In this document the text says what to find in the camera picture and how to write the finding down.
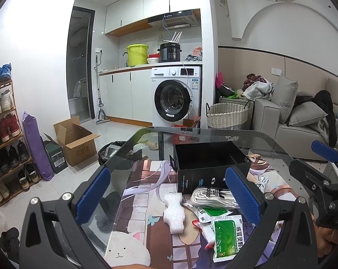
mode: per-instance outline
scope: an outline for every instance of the metal screw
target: metal screw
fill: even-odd
[[[265,199],[272,200],[273,198],[274,198],[274,195],[272,193],[269,193],[269,192],[265,193]]]
[[[30,200],[30,203],[31,203],[31,204],[36,204],[36,203],[38,203],[38,198],[37,198],[37,197],[32,198],[32,199]]]
[[[305,204],[306,203],[306,199],[302,196],[299,196],[298,197],[298,202],[301,203],[301,204]]]
[[[70,200],[71,197],[72,197],[72,194],[69,193],[69,192],[67,192],[67,193],[65,193],[65,194],[62,195],[62,199],[63,200]]]

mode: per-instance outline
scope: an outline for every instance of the black box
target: black box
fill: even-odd
[[[49,141],[44,141],[43,145],[45,147],[48,158],[50,159],[53,171],[58,174],[59,172],[67,168],[68,165],[64,158],[61,146],[56,143],[49,135],[45,135],[47,136]]]
[[[231,141],[174,145],[170,163],[178,174],[178,192],[192,194],[198,186],[227,188],[226,169],[245,175],[250,159]]]

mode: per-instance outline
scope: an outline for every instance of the pressure cooker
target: pressure cooker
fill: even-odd
[[[160,53],[160,61],[164,62],[180,62],[180,49],[179,43],[163,43],[158,49]]]

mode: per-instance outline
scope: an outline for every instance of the shoe rack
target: shoe rack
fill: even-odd
[[[22,128],[21,128],[21,124],[20,124],[20,121],[19,121],[19,117],[17,115],[17,112],[16,112],[16,104],[15,104],[15,95],[14,95],[14,89],[13,89],[13,84],[12,84],[12,80],[8,80],[8,81],[5,81],[5,82],[2,82],[0,83],[0,90],[6,88],[6,87],[9,87],[10,88],[10,92],[12,94],[12,97],[11,97],[11,100],[12,100],[12,103],[13,103],[13,107],[10,109],[10,110],[7,110],[5,112],[2,112],[0,114],[0,119],[5,117],[7,114],[9,113],[13,113],[17,119],[17,122],[18,122],[18,125],[19,125],[19,128],[20,128],[20,134],[15,136],[15,137],[12,137],[10,135],[10,139],[2,144],[0,144],[0,149],[20,140],[21,138],[23,138],[23,131],[22,131]],[[19,163],[18,166],[10,169],[6,174],[4,174],[1,178],[0,178],[0,181],[3,180],[4,181],[4,184],[6,185],[7,189],[9,190],[10,192],[10,195],[9,197],[7,197],[6,199],[3,199],[3,201],[0,202],[0,206],[4,205],[6,202],[8,202],[10,199],[13,199],[15,196],[19,195],[21,192],[25,191],[18,178],[17,178],[17,172],[21,169],[21,168],[24,168],[26,164],[28,163],[32,163],[32,157],[30,155],[30,149],[28,148],[27,146],[27,142],[24,140],[23,141],[24,144],[26,145],[26,148],[27,148],[27,152],[29,153],[29,158],[23,162],[23,163]],[[32,186],[34,185],[34,183],[31,181],[30,177],[28,177],[28,182],[29,182],[29,185]]]

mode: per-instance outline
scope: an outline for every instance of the range hood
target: range hood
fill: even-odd
[[[199,20],[193,10],[184,10],[150,17],[148,18],[148,24],[159,30],[165,30],[198,26]]]

